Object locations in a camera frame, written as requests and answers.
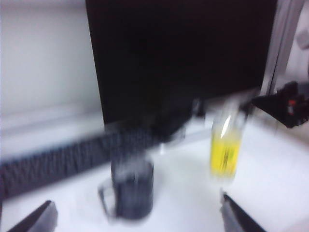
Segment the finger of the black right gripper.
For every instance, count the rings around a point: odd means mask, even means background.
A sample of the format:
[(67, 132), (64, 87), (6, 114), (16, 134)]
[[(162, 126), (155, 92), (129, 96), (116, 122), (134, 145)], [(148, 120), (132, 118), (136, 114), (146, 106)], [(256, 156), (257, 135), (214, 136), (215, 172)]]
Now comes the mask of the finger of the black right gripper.
[(265, 95), (254, 97), (251, 100), (252, 105), (264, 111), (268, 115), (275, 118), (281, 124), (288, 126), (287, 115), (287, 100), (281, 94)]

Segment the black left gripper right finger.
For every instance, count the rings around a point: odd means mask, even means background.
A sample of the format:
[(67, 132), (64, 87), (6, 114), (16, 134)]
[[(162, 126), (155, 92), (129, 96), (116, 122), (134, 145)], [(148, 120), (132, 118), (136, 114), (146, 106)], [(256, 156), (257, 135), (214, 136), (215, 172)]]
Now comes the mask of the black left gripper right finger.
[(265, 232), (226, 192), (221, 193), (221, 204), (225, 232)]

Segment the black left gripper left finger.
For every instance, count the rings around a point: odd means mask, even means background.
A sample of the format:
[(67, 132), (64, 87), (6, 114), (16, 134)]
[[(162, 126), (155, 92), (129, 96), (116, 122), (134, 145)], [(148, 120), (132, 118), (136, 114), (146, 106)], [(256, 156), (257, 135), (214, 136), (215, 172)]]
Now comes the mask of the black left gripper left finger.
[(53, 201), (48, 200), (23, 220), (10, 228), (9, 232), (54, 232), (58, 212)]

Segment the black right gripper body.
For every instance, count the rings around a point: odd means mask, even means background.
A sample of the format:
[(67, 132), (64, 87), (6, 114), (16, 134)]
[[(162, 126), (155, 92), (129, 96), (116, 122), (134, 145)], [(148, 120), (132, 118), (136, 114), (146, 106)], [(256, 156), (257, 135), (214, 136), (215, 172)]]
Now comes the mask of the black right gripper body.
[(278, 121), (287, 128), (300, 126), (309, 120), (309, 83), (289, 82), (277, 91)]

